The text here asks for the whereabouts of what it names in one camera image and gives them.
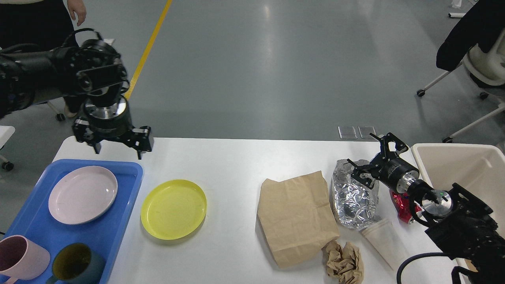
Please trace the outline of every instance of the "table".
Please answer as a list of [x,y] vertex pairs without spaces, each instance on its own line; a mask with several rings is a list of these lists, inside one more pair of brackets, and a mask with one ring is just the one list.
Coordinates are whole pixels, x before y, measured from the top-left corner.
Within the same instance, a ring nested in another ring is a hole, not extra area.
[[[260,187],[321,170],[331,184],[336,161],[372,159],[377,142],[288,141],[155,138],[154,150],[137,160],[136,151],[102,142],[99,155],[86,144],[67,138],[54,160],[132,161],[144,169],[142,185],[121,243],[109,283],[338,283],[325,274],[320,253],[300,265],[279,269],[257,218]],[[415,165],[410,152],[402,157]],[[191,235],[175,241],[150,236],[142,227],[140,208],[158,184],[187,179],[207,195],[208,211]],[[387,188],[379,188],[378,212],[392,221],[409,254],[440,251],[420,224],[400,223]],[[345,244],[360,248],[363,283],[395,283],[395,271],[357,231],[339,226]],[[434,257],[417,260],[404,271],[403,283],[451,283],[455,262]]]

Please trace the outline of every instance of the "yellow plate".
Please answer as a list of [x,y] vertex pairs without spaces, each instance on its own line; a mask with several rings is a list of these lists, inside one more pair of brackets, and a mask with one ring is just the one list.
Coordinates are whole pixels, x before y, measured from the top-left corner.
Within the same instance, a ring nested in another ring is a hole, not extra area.
[[151,235],[175,240],[198,228],[206,212],[204,191],[189,180],[176,179],[158,185],[147,195],[140,219]]

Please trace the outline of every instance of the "black jacket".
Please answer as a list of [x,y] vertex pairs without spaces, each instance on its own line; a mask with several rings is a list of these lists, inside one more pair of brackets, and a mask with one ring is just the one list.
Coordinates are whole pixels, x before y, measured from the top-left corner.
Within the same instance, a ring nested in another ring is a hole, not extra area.
[[437,67],[452,71],[479,44],[488,53],[505,28],[505,0],[479,0],[452,29],[437,52]]

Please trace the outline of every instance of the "paper cup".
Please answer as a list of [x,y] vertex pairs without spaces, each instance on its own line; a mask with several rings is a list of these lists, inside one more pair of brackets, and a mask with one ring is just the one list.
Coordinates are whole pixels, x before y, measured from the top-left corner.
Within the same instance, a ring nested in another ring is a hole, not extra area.
[[409,257],[407,249],[388,219],[383,219],[362,230],[361,234],[374,246],[394,271],[398,271],[400,265]]

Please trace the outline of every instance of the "black robotic arm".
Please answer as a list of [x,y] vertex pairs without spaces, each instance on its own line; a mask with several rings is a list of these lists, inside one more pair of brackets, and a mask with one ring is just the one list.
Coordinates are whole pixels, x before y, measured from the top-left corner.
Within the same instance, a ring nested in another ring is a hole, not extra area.
[[[80,29],[72,35],[93,29]],[[151,152],[151,128],[135,128],[128,101],[122,94],[128,89],[126,69],[121,55],[97,39],[81,47],[61,47],[37,51],[34,44],[20,44],[0,51],[0,118],[13,111],[52,99],[86,97],[72,128],[78,142],[100,152],[102,140],[115,141],[141,153]]]
[[[426,256],[448,256],[469,259],[478,272],[456,266],[451,275],[453,283],[460,283],[459,273],[468,276],[474,284],[505,283],[505,240],[496,232],[497,223],[489,216],[493,210],[482,200],[457,183],[449,191],[433,189],[422,179],[419,170],[399,155],[409,148],[392,133],[382,137],[372,135],[380,142],[381,151],[369,165],[358,166],[348,160],[354,170],[351,176],[370,187],[373,180],[362,176],[369,173],[396,193],[409,195],[410,212],[420,224],[428,227],[425,233],[443,253],[428,253],[406,260],[397,272],[401,283],[401,272],[411,261]],[[389,143],[395,143],[390,151]],[[424,209],[420,219],[416,202]]]

